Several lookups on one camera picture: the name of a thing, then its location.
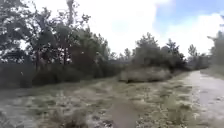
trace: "shrub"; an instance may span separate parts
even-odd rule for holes
[[[118,80],[125,82],[153,82],[163,81],[170,77],[169,70],[152,67],[124,71],[118,76]]]
[[[41,70],[33,78],[33,85],[57,84],[61,82],[77,82],[83,74],[74,68],[53,67]]]

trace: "dry grass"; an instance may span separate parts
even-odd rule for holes
[[[178,79],[130,84],[107,79],[86,83],[89,86],[83,87],[83,83],[75,87],[66,85],[68,88],[58,85],[60,91],[36,92],[38,95],[32,96],[28,109],[41,122],[39,128],[109,125],[123,128],[127,125],[128,128],[196,128],[192,121],[194,111],[187,102],[191,87]]]
[[[200,72],[206,75],[224,79],[224,69],[222,66],[211,66],[210,68],[201,70]]]

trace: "dirt road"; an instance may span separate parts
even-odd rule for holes
[[[223,128],[224,80],[195,71],[184,82],[193,86],[192,100],[204,123],[211,128]]]

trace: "white cloud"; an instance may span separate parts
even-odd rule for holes
[[[207,36],[216,36],[221,23],[223,20],[218,13],[201,15],[193,20],[189,19],[181,24],[170,26],[165,39],[171,38],[176,41],[185,55],[188,55],[190,44],[194,44],[199,52],[208,53],[213,42]]]
[[[94,32],[108,39],[115,52],[134,48],[135,41],[146,32],[154,32],[157,4],[169,0],[80,0],[80,9],[91,16]]]

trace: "ground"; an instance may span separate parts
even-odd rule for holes
[[[196,71],[164,82],[110,78],[1,91],[0,126],[10,120],[25,128],[55,128],[78,117],[89,128],[221,128],[223,89],[223,80]]]

